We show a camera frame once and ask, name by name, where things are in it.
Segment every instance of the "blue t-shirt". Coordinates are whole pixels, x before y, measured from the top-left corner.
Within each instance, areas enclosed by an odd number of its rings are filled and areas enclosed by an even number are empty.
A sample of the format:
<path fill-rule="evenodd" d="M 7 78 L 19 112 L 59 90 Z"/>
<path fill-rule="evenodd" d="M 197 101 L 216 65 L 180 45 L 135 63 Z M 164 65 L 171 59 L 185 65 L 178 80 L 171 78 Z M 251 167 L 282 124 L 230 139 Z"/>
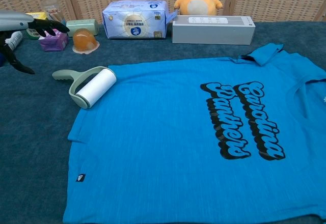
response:
<path fill-rule="evenodd" d="M 69 134 L 65 223 L 326 218 L 326 72 L 283 45 L 110 66 Z"/>

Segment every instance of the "small bottle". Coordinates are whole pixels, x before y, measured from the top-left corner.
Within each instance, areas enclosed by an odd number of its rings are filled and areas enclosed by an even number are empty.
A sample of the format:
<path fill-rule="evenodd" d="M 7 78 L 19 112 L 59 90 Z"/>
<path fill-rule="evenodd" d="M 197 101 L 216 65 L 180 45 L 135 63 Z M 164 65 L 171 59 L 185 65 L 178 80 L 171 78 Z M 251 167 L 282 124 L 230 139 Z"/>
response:
<path fill-rule="evenodd" d="M 55 20 L 66 25 L 65 17 L 57 0 L 46 0 L 43 11 L 46 13 L 47 19 Z"/>
<path fill-rule="evenodd" d="M 22 32 L 20 31 L 14 32 L 10 38 L 6 39 L 6 43 L 8 44 L 11 50 L 14 50 L 18 46 L 18 44 L 22 41 L 22 38 L 23 38 Z M 6 61 L 5 56 L 3 56 L 2 53 L 0 53 L 0 67 L 4 64 L 5 61 Z"/>

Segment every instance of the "stuffed animal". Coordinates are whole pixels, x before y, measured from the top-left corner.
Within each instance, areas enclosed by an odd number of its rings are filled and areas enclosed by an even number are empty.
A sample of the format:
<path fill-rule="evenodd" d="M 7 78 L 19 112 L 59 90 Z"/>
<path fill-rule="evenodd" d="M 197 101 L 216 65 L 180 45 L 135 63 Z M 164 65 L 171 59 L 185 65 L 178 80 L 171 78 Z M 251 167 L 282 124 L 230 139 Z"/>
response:
<path fill-rule="evenodd" d="M 177 0 L 174 4 L 181 15 L 216 15 L 216 9 L 221 8 L 220 0 Z"/>

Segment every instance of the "purple container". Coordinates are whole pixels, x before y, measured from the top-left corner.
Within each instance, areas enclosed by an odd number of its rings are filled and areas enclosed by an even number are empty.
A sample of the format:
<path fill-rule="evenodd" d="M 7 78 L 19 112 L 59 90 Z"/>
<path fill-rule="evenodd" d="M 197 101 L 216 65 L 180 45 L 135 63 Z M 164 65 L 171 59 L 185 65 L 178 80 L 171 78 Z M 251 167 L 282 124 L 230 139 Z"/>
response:
<path fill-rule="evenodd" d="M 66 33 L 54 30 L 55 36 L 51 36 L 46 32 L 46 37 L 40 37 L 41 47 L 46 52 L 63 51 L 68 44 L 68 35 Z"/>

